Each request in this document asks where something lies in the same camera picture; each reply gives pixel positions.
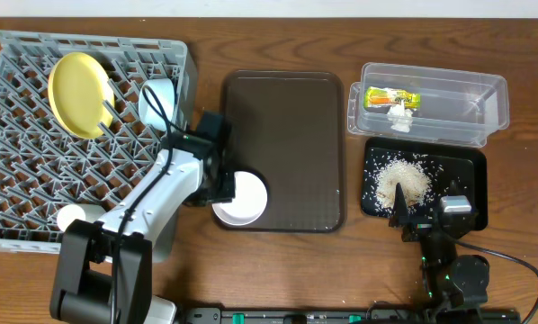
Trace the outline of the white round bowl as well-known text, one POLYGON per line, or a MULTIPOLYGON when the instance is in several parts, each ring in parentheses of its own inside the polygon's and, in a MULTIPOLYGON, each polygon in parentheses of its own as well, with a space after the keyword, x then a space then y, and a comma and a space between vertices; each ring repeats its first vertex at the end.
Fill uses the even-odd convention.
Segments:
POLYGON ((268 192, 264 182, 255 174, 237 171, 235 177, 235 197, 231 202, 212 205, 216 216, 231 226, 245 226, 257 220, 268 202, 268 192))

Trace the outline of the rice pile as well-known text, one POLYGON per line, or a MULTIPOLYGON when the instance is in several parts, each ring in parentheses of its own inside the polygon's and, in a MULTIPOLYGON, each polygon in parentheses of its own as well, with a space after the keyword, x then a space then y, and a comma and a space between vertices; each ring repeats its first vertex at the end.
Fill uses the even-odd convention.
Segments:
POLYGON ((396 186, 400 185, 410 212, 426 207, 436 195, 437 179, 444 167, 428 155, 381 153, 364 164, 361 193, 366 213, 386 217, 396 201, 396 186))

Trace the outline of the white tissue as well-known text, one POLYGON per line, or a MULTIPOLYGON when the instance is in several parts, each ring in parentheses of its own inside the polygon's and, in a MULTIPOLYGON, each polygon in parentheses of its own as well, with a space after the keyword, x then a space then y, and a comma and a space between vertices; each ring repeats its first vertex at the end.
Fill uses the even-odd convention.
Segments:
POLYGON ((405 107, 405 102, 391 106, 387 112, 387 118, 392 122, 391 128, 399 132, 410 132, 413 111, 405 107))

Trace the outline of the light blue round bowl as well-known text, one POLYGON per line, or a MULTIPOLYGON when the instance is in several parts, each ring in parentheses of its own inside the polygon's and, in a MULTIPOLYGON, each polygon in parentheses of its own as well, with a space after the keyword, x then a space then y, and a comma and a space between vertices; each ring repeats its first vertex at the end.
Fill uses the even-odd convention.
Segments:
POLYGON ((146 81, 141 87, 139 117, 145 126, 166 131, 175 120, 175 89, 168 78, 146 81))

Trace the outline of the yellow snack wrapper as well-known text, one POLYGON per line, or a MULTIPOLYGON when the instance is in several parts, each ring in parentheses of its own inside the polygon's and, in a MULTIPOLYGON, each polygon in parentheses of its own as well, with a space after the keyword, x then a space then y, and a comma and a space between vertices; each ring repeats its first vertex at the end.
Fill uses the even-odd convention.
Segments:
POLYGON ((404 104, 406 109, 416 110, 421 106, 421 94, 388 87, 370 86, 365 91, 363 99, 363 106, 366 108, 391 107, 404 104))

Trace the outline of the white paper cup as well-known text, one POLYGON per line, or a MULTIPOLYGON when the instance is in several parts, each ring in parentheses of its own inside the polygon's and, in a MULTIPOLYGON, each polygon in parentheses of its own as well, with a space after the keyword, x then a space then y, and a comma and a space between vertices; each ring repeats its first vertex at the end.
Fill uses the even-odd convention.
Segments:
POLYGON ((94 223, 105 214, 102 206, 94 204, 69 204, 58 211, 57 226, 65 232, 68 226, 75 220, 94 223))

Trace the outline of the yellow round plate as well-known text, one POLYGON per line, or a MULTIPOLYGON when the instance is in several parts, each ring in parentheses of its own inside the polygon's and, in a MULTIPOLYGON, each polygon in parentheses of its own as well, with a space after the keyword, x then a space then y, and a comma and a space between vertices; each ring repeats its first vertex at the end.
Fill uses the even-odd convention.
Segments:
POLYGON ((114 92, 102 65, 83 52, 72 52, 53 67, 48 79, 49 105, 59 124, 86 140, 103 135, 113 116, 105 104, 114 105, 114 92))

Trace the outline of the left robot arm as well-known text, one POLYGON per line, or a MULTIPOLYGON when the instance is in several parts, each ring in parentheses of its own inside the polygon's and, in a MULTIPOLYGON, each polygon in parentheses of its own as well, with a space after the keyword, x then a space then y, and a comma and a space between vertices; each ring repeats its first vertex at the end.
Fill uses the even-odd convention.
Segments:
POLYGON ((112 210, 64 231, 49 303, 66 323, 142 323, 153 300, 158 239, 174 231, 180 206, 228 203, 235 196, 224 161, 231 133, 206 112, 195 130, 170 132, 154 165, 112 210))

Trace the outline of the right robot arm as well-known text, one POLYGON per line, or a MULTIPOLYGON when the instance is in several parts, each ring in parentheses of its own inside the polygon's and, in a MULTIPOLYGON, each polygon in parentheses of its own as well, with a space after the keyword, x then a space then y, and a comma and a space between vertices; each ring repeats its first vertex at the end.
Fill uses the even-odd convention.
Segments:
POLYGON ((421 310, 425 323, 483 323, 480 306, 488 300, 489 262, 477 255, 459 255, 458 239, 475 227, 476 212, 464 195, 446 195, 424 216, 409 212, 396 185, 389 225, 401 228, 404 242, 421 247, 423 285, 429 295, 421 310))

